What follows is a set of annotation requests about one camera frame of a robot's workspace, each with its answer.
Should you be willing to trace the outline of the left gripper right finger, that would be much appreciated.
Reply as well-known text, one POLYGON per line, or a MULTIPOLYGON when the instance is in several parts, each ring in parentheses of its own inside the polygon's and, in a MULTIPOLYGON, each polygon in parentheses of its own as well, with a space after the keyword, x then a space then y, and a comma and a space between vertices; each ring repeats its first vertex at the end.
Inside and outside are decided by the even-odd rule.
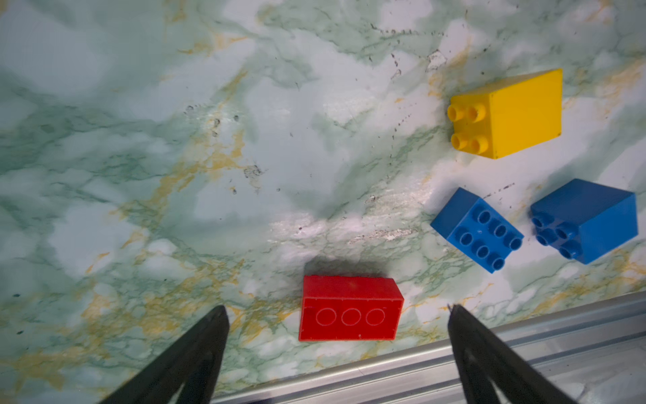
POLYGON ((573 403, 574 400, 509 348, 463 306, 450 307, 447 325, 468 403, 573 403))

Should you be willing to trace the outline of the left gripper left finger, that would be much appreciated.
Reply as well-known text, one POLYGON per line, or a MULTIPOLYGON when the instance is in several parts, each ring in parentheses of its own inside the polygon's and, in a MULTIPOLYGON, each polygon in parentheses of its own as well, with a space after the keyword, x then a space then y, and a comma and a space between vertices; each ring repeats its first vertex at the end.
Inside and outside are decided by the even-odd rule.
POLYGON ((230 323, 216 306, 104 403, 209 403, 220 373, 230 323))

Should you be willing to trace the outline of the blue lego brick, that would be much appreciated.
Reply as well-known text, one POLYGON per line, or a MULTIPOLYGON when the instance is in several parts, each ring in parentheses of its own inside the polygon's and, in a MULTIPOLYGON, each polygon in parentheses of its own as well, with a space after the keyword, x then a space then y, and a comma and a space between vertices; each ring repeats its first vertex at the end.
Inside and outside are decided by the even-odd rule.
POLYGON ((504 268, 524 239, 483 199, 463 188, 456 190, 431 227, 491 274, 504 268))
POLYGON ((589 264, 639 234, 636 194, 573 179, 530 208, 536 239, 589 264))

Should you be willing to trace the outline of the red lego brick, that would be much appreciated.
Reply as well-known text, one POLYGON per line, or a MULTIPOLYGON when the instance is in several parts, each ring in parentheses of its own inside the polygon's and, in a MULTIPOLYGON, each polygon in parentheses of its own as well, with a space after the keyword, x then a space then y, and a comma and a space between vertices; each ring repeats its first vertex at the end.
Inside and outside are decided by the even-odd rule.
POLYGON ((404 303, 390 278, 308 275, 299 341, 392 341, 404 303))

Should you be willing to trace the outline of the yellow lego brick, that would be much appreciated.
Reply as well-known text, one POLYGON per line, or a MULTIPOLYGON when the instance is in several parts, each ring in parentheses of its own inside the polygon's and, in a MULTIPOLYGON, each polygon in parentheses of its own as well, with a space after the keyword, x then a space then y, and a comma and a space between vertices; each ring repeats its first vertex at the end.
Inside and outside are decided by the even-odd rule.
POLYGON ((447 108, 455 150, 490 159, 562 134, 563 71, 507 77, 455 95, 447 108))

